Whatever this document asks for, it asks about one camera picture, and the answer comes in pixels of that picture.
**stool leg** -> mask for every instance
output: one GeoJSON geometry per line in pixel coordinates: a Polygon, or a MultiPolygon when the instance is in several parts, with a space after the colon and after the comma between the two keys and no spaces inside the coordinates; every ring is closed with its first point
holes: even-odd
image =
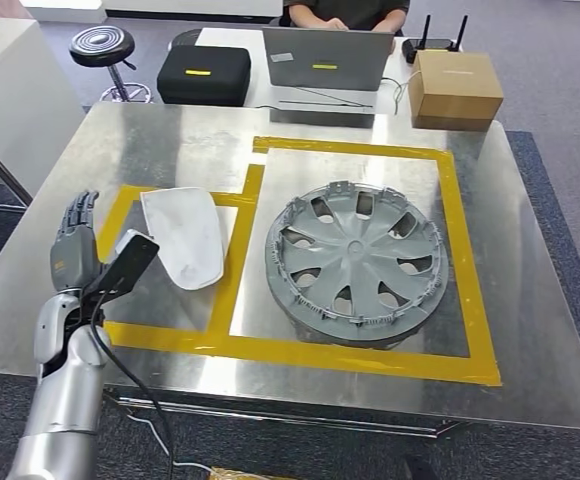
{"type": "Polygon", "coordinates": [[[121,79],[121,75],[119,74],[116,65],[108,67],[108,71],[110,73],[112,81],[114,82],[114,85],[116,87],[116,90],[119,92],[121,99],[124,102],[129,102],[130,97],[128,96],[128,91],[125,90],[125,87],[123,85],[123,80],[121,79]]]}

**person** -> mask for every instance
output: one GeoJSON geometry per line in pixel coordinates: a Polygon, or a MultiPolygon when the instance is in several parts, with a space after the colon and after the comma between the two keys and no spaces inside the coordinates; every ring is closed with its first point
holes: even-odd
{"type": "Polygon", "coordinates": [[[301,28],[399,34],[410,0],[283,0],[283,5],[301,28]]]}

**black stool seat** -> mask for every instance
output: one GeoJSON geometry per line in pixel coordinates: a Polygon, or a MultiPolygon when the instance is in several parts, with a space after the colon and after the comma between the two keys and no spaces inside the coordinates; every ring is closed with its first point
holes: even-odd
{"type": "Polygon", "coordinates": [[[168,50],[172,50],[174,47],[179,47],[181,45],[194,45],[196,43],[196,40],[199,38],[199,36],[201,35],[201,29],[200,28],[196,28],[194,30],[188,30],[187,32],[180,33],[177,35],[176,37],[173,38],[172,42],[170,42],[170,46],[168,47],[168,50]]]}
{"type": "Polygon", "coordinates": [[[84,67],[111,67],[135,51],[135,39],[122,28],[100,25],[75,35],[70,43],[73,60],[84,67]]]}

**wifi router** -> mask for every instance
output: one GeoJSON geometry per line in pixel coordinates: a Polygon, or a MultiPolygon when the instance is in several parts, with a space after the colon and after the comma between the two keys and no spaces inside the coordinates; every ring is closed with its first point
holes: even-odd
{"type": "Polygon", "coordinates": [[[428,39],[428,29],[430,28],[430,15],[426,18],[426,25],[424,27],[424,36],[419,38],[408,38],[403,42],[401,51],[405,57],[405,61],[410,65],[415,63],[417,58],[417,52],[419,50],[448,50],[448,52],[458,52],[461,46],[461,40],[464,38],[464,31],[468,22],[468,16],[464,17],[461,28],[459,30],[459,36],[456,42],[445,38],[431,38],[428,39]]]}

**yellow tape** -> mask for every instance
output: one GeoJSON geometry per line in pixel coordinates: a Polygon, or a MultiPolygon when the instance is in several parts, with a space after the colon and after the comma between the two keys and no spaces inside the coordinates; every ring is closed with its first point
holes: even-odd
{"type": "Polygon", "coordinates": [[[474,266],[461,192],[455,170],[455,159],[445,153],[437,161],[439,184],[443,199],[443,211],[448,228],[448,240],[455,265],[455,276],[459,290],[461,313],[466,326],[466,337],[470,357],[485,365],[496,365],[495,350],[481,296],[479,277],[474,266]]]}
{"type": "Polygon", "coordinates": [[[105,329],[113,345],[188,353],[211,357],[239,358],[259,362],[323,368],[346,372],[375,373],[401,377],[425,378],[481,385],[499,385],[498,376],[475,368],[473,358],[386,352],[338,345],[301,343],[270,338],[224,337],[212,342],[199,332],[175,328],[149,327],[106,321],[105,329]]]}
{"type": "MultiPolygon", "coordinates": [[[[224,276],[217,286],[215,304],[205,332],[189,332],[106,321],[105,328],[116,346],[159,352],[198,354],[254,360],[259,362],[322,368],[341,371],[396,375],[412,378],[475,383],[488,386],[501,384],[494,348],[481,297],[479,279],[472,254],[461,192],[450,152],[427,148],[392,147],[344,142],[324,142],[276,137],[256,137],[255,152],[285,148],[363,155],[381,155],[435,160],[455,260],[455,273],[461,297],[470,357],[380,351],[337,345],[320,345],[294,341],[230,336],[230,326],[254,222],[263,167],[251,165],[242,194],[213,193],[217,205],[239,209],[233,232],[224,276]]],[[[151,187],[122,187],[99,235],[99,254],[104,258],[114,244],[132,202],[141,191],[151,187]]]]}
{"type": "Polygon", "coordinates": [[[250,233],[255,222],[257,199],[263,179],[263,166],[250,165],[248,168],[241,199],[245,205],[240,206],[237,211],[226,257],[224,276],[217,285],[212,316],[210,317],[210,322],[206,329],[211,342],[230,333],[234,305],[239,293],[239,286],[241,284],[243,265],[245,263],[245,252],[248,250],[248,244],[250,243],[250,233]]]}
{"type": "Polygon", "coordinates": [[[196,75],[199,77],[208,77],[212,75],[209,70],[186,70],[186,75],[196,75]]]}

